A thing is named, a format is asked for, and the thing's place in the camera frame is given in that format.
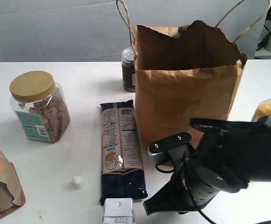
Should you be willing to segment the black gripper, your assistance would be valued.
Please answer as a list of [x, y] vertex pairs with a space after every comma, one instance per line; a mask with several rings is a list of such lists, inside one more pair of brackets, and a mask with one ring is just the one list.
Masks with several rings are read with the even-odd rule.
[[174, 172], [154, 196], [143, 202], [147, 215], [199, 211], [226, 183], [218, 173], [219, 158], [213, 147], [195, 150], [190, 144], [174, 144], [168, 149], [168, 157], [174, 165]]

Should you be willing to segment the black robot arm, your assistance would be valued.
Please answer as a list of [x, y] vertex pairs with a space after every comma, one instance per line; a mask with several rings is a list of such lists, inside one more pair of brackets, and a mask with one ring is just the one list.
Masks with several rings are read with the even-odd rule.
[[221, 191], [237, 193], [250, 182], [271, 182], [271, 117], [256, 122], [193, 118], [197, 147], [186, 132], [151, 143], [156, 168], [173, 165], [170, 180], [143, 205], [147, 215], [201, 212]]

